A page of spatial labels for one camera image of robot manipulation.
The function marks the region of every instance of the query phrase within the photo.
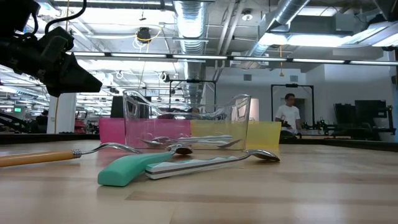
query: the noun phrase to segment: man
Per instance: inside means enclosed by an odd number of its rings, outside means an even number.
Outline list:
[[[279,107],[278,112],[276,112],[276,121],[286,121],[290,127],[282,127],[282,130],[288,130],[292,133],[296,133],[297,130],[301,130],[300,124],[300,112],[297,107],[294,106],[295,96],[293,93],[288,93],[285,96],[286,105]]]

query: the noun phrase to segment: black frame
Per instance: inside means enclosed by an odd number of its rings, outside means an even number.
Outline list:
[[[274,120],[274,86],[284,86],[286,88],[310,87],[312,99],[312,125],[315,124],[315,100],[313,94],[313,85],[299,85],[299,84],[272,84],[271,85],[271,121]]]
[[[172,103],[172,83],[173,82],[212,83],[212,84],[214,84],[214,105],[217,104],[217,84],[216,84],[216,81],[211,81],[211,80],[170,80],[169,81],[169,103]]]

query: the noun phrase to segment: ventilation pipe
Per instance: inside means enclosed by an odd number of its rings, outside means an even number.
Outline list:
[[[268,23],[265,30],[265,34],[259,39],[254,47],[246,54],[246,56],[260,57],[262,56],[268,47],[267,43],[267,31],[281,25],[286,25],[292,22],[292,20],[299,14],[299,12],[310,2],[310,0],[280,0],[278,8],[273,12],[274,18]]]
[[[178,14],[177,27],[179,36],[185,39],[202,39],[205,33],[206,3],[200,1],[175,1],[175,11]],[[205,53],[205,43],[200,40],[180,41],[183,54]],[[186,80],[204,80],[205,63],[184,62]],[[202,83],[187,82],[183,87],[184,95],[189,103],[199,104],[203,91]]]

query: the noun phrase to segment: ceiling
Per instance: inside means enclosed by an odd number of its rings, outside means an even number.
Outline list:
[[[43,36],[44,27],[48,21],[51,21],[57,16],[62,17],[66,15],[66,7],[57,7],[60,4],[58,1],[52,2],[54,7],[58,9],[42,10],[39,14],[39,31],[37,36]],[[206,38],[208,43],[206,45],[206,54],[214,54],[216,52],[221,31],[223,29],[222,21],[223,14],[229,6],[230,0],[217,0],[209,3],[207,13],[207,27]],[[257,38],[258,25],[261,22],[262,15],[273,11],[277,7],[278,0],[247,0],[244,3],[245,9],[251,9],[253,18],[250,21],[244,21],[241,18],[238,20],[236,29],[234,30],[234,39],[231,41],[227,54],[232,52],[245,52],[249,50]],[[372,0],[366,1],[333,1],[322,0],[311,1],[299,15],[301,16],[334,16],[338,13],[358,13],[366,12],[375,9]],[[79,7],[69,8],[70,13],[74,14],[80,10]],[[173,40],[178,37],[178,29],[176,26],[176,18],[174,12],[171,11],[155,11],[142,9],[110,9],[110,8],[93,8],[88,7],[85,13],[78,19],[74,19],[68,23],[68,30],[71,30],[75,38],[75,47],[73,51],[86,52],[149,52],[149,53],[180,53],[180,43]],[[62,22],[57,26],[66,27],[66,23]],[[28,29],[33,29],[34,22],[30,18],[27,24]],[[140,48],[133,45],[136,32],[140,27],[149,27],[154,38],[149,45]],[[352,52],[356,49],[340,49],[336,54],[335,49],[329,47],[299,47],[284,45],[282,46],[283,57],[303,57],[303,58],[341,58],[344,53],[342,51]],[[375,59],[378,57],[379,49],[365,48],[358,54],[358,58]],[[266,52],[271,57],[279,57],[280,48],[269,48]],[[101,79],[104,85],[121,86],[118,90],[125,90],[126,86],[137,88],[137,86],[146,87],[168,87],[168,83],[160,81],[159,75],[163,72],[169,74],[173,79],[184,79],[183,64],[179,62],[122,62],[116,60],[79,60],[78,63],[90,73]],[[305,72],[305,64],[300,63],[286,63],[284,68],[297,68]],[[269,68],[279,68],[280,63],[270,63]],[[49,95],[43,86],[34,86],[40,84],[39,81],[27,75],[16,75],[6,67],[0,68],[1,83],[25,85],[25,86],[10,86],[1,89],[0,99],[1,104],[24,104],[34,98],[34,100],[41,102],[42,106],[49,105]],[[153,92],[153,95],[161,94],[168,95],[167,90],[163,92]],[[100,108],[103,114],[109,114],[111,96],[109,89],[103,89],[98,94],[84,95],[78,94],[78,106],[83,109]],[[25,103],[34,108],[33,103]]]

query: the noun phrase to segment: wooden table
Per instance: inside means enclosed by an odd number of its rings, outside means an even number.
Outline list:
[[[0,155],[98,144],[0,146]],[[305,145],[280,150],[280,164],[249,158],[168,179],[142,176],[123,188],[96,183],[104,166],[126,154],[111,149],[0,168],[0,223],[398,223],[398,154]],[[217,154],[225,155],[197,151],[194,157]]]

